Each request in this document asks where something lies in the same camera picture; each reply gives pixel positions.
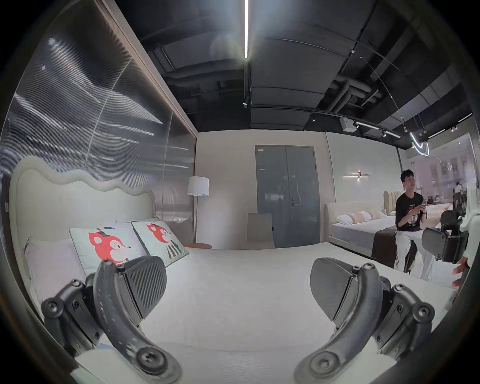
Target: man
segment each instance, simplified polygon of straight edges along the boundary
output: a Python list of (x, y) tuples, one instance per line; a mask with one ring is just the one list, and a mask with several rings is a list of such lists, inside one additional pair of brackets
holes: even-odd
[(400, 175), (400, 180), (405, 188), (396, 201), (395, 224), (398, 229), (396, 239), (396, 260), (394, 268), (404, 271), (405, 258), (410, 249), (412, 241), (417, 245), (417, 250), (421, 257), (415, 258), (410, 274), (429, 280), (433, 268), (433, 255), (427, 252), (421, 243), (423, 231), (420, 228), (420, 222), (427, 218), (427, 207), (423, 205), (423, 197), (415, 192), (415, 175), (410, 169), (406, 169)]
[(415, 176), (410, 169), (400, 175), (405, 193), (396, 201), (395, 224), (399, 231), (419, 231), (420, 221), (427, 218), (427, 207), (423, 205), (423, 196), (415, 192)]

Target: striped pillow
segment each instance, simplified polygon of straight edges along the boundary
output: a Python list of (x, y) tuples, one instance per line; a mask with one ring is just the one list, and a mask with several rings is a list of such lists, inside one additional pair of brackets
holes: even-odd
[(344, 225), (352, 225), (352, 224), (363, 223), (364, 221), (369, 221), (369, 220), (366, 220), (365, 215), (362, 212), (350, 212), (344, 215), (340, 215), (339, 217), (336, 218), (336, 220), (340, 224), (344, 224)]
[(368, 211), (368, 213), (370, 216), (372, 216), (372, 220), (383, 219), (387, 217), (386, 214), (379, 211)]

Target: white pillow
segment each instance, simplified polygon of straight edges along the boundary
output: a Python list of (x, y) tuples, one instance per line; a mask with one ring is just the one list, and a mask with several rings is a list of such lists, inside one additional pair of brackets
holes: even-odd
[(163, 221), (133, 221), (132, 226), (148, 253), (161, 257), (165, 267), (188, 255), (188, 251)]
[(85, 282), (85, 272), (71, 239), (42, 241), (29, 238), (25, 259), (40, 303), (55, 297), (73, 279)]
[(147, 254), (128, 228), (70, 228), (70, 236), (87, 275), (95, 273), (104, 259), (119, 264)]
[(133, 230), (132, 228), (132, 222), (133, 221), (136, 221), (136, 222), (139, 222), (139, 223), (155, 223), (156, 221), (160, 220), (157, 216), (155, 217), (152, 217), (150, 219), (143, 219), (143, 220), (130, 220), (130, 221), (117, 221), (115, 222), (115, 228), (130, 228)]

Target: electrical box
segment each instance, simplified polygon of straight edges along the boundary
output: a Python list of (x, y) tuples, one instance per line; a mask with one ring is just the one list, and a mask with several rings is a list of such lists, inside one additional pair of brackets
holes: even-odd
[(340, 124), (342, 126), (343, 132), (355, 132), (357, 130), (357, 125), (353, 123), (352, 119), (341, 117)]

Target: tufted headboard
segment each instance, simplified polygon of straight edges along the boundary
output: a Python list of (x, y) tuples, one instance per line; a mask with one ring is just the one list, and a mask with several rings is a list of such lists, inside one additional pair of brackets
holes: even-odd
[(330, 236), (330, 225), (337, 222), (342, 214), (355, 211), (381, 211), (382, 202), (377, 200), (350, 201), (346, 203), (329, 203), (324, 205), (324, 235)]
[(403, 192), (404, 191), (384, 192), (384, 207), (387, 215), (390, 215), (390, 212), (395, 211), (396, 200), (403, 194)]

